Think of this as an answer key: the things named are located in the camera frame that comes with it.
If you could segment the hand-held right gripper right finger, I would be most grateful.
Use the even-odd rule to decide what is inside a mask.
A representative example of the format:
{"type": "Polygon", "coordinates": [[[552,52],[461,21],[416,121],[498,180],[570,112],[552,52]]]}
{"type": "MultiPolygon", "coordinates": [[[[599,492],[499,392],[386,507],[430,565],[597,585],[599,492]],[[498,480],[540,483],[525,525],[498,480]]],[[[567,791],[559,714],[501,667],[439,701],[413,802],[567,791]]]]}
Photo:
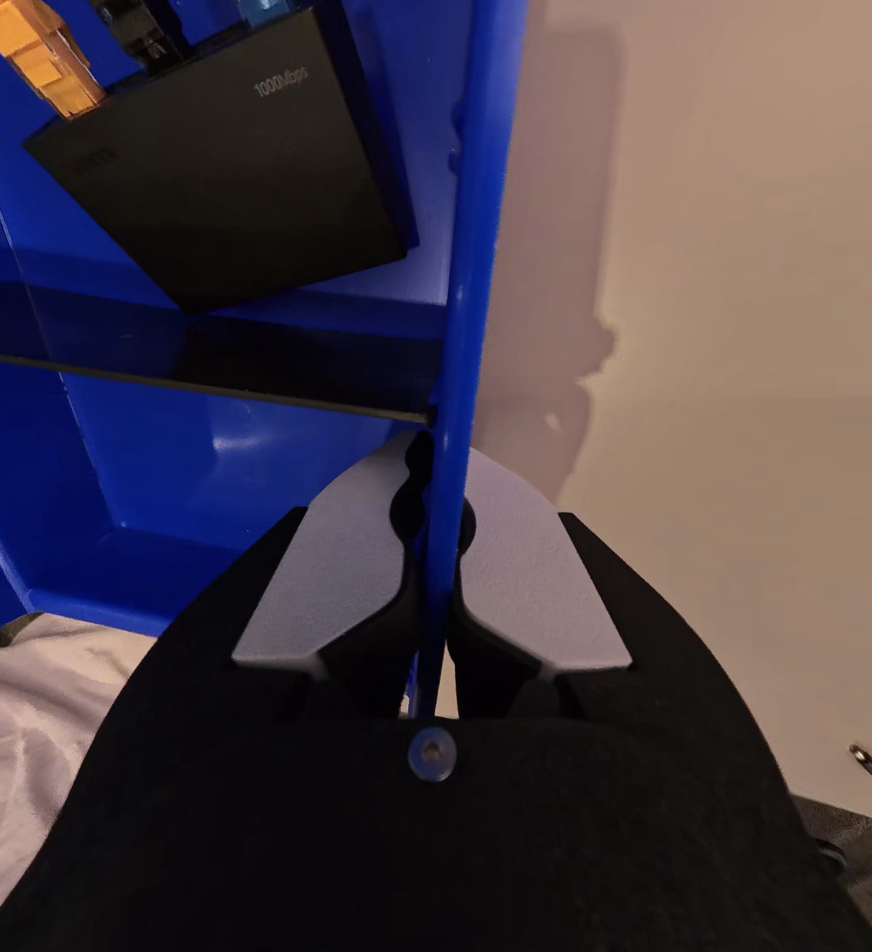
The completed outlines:
{"type": "Polygon", "coordinates": [[[446,643],[458,700],[514,700],[530,681],[630,666],[559,512],[475,449],[446,643]]]}

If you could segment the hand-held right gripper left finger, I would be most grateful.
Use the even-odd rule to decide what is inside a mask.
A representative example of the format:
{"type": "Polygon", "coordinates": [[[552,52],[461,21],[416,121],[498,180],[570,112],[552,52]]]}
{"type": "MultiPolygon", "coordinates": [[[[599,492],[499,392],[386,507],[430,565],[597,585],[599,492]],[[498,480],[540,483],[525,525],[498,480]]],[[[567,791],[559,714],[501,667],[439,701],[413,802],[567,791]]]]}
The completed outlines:
{"type": "Polygon", "coordinates": [[[431,444],[385,444],[313,499],[239,637],[236,664],[343,678],[373,657],[412,657],[432,458],[431,444]]]}

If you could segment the blue plastic bin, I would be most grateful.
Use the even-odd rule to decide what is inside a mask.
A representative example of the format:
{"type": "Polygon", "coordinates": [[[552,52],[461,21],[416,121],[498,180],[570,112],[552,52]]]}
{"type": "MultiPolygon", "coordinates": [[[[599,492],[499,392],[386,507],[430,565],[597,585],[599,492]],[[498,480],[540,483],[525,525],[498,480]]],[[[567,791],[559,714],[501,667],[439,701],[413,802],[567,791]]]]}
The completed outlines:
{"type": "MultiPolygon", "coordinates": [[[[44,78],[105,98],[64,118],[0,51],[0,625],[14,608],[164,632],[287,513],[385,444],[431,444],[415,542],[423,635],[400,670],[433,713],[464,511],[528,2],[343,2],[402,166],[400,261],[187,314],[24,141],[131,76],[144,2],[49,2],[44,78]]],[[[168,2],[190,45],[247,2],[168,2]]],[[[0,2],[31,38],[34,2],[0,2]]]]}

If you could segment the black network switch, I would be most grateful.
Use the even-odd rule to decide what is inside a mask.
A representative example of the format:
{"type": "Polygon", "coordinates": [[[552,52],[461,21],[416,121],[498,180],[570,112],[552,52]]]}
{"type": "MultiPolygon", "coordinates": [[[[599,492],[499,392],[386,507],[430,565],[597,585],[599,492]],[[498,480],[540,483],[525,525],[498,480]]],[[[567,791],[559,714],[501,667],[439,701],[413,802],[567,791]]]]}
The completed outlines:
{"type": "Polygon", "coordinates": [[[239,22],[25,151],[187,314],[403,260],[418,244],[343,2],[239,22]]]}

